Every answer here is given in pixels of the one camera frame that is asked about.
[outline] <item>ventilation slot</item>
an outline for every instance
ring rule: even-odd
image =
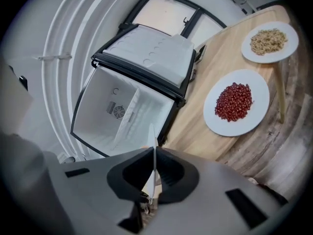
[[[123,106],[116,106],[113,109],[113,114],[114,114],[115,117],[121,118],[125,114],[125,109],[123,108]]]
[[[112,114],[112,111],[113,111],[115,105],[116,105],[115,102],[110,101],[110,103],[109,103],[109,105],[107,107],[107,113]]]
[[[134,117],[134,112],[132,112],[132,114],[131,114],[131,116],[130,116],[130,118],[128,120],[128,123],[130,123],[132,121],[133,117]]]

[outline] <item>wooden table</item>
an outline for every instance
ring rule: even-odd
[[[187,103],[179,111],[163,147],[211,160],[216,160],[230,149],[239,137],[223,137],[212,132],[205,124],[203,105],[215,83],[235,70],[257,71],[266,82],[274,76],[280,101],[281,121],[284,121],[285,89],[277,63],[257,64],[245,59],[241,54],[241,44],[246,35],[253,28],[271,21],[289,23],[290,19],[283,7],[269,7],[225,28],[205,43],[207,48],[198,64],[196,79],[188,86]]]

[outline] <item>cooler lid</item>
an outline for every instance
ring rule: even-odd
[[[148,79],[151,87],[162,87],[184,98],[196,53],[193,46],[180,35],[169,36],[136,24],[102,46],[92,56],[92,65],[130,71],[128,75],[141,81]]]

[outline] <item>white plate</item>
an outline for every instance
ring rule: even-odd
[[[273,53],[266,53],[263,56],[255,54],[251,50],[251,37],[256,35],[259,30],[268,30],[268,29],[274,29],[277,28],[281,32],[284,32],[287,36],[288,41],[285,42],[284,47]],[[295,30],[287,23],[283,22],[270,22],[262,24],[253,30],[249,32],[249,34],[246,36],[245,40],[243,41],[243,44],[241,45],[241,52],[243,56],[255,63],[261,63],[261,64],[268,64],[268,63],[274,63],[278,62],[280,60],[283,60],[287,57],[289,57],[291,54],[295,52],[299,45],[299,38]]]
[[[228,122],[215,115],[216,100],[227,86],[232,83],[248,84],[251,89],[252,102],[244,119]],[[263,77],[253,70],[237,70],[222,77],[210,90],[206,97],[203,116],[206,125],[215,133],[234,137],[251,131],[264,118],[269,104],[269,91]]]

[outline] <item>red bean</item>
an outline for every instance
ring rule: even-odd
[[[227,86],[216,100],[215,114],[222,119],[237,121],[247,115],[252,105],[251,89],[248,84]]]

